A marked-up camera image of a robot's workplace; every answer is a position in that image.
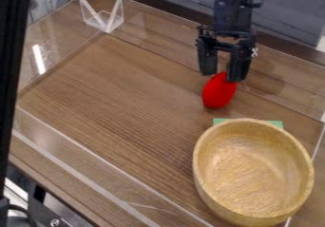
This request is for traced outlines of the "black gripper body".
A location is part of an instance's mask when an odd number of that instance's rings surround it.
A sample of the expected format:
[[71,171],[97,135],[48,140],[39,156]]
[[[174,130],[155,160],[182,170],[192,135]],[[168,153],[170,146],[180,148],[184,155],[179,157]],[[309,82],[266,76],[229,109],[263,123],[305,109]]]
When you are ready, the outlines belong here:
[[242,45],[247,49],[249,57],[255,58],[258,56],[257,33],[254,31],[216,32],[204,25],[198,26],[196,30],[195,46],[199,55],[210,56],[219,50],[229,52],[231,46]]

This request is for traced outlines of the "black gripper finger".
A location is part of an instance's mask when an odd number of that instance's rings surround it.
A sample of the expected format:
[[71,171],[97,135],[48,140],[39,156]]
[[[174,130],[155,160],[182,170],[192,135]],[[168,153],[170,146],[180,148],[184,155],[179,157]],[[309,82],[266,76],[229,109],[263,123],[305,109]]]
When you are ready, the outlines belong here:
[[247,49],[234,48],[231,50],[227,66],[227,81],[230,83],[238,83],[245,80],[251,60],[251,52]]
[[198,64],[203,76],[211,76],[216,72],[216,52],[208,45],[198,45]]

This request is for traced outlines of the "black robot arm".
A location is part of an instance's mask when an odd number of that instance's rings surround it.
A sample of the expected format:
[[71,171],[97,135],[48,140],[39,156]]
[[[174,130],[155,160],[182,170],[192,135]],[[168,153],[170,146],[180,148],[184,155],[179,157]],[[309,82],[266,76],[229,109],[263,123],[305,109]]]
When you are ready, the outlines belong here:
[[257,56],[257,34],[251,30],[253,9],[263,0],[214,0],[212,25],[200,25],[195,40],[199,71],[203,76],[216,73],[218,52],[230,54],[226,80],[245,80]]

